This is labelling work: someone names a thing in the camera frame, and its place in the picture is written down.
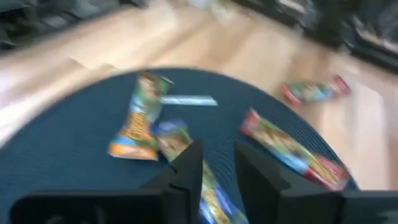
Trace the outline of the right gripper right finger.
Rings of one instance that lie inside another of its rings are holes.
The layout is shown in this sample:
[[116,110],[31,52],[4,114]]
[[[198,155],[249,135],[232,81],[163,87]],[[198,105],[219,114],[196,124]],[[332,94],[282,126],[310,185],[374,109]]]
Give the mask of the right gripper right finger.
[[331,191],[240,142],[234,153],[239,191],[250,223],[397,223],[396,191]]

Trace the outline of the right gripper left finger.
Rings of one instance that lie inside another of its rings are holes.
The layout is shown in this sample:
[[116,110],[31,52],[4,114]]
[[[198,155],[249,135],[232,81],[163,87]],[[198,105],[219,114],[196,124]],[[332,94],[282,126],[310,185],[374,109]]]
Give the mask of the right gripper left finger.
[[192,142],[161,173],[134,190],[37,190],[16,202],[12,224],[196,223],[203,143]]

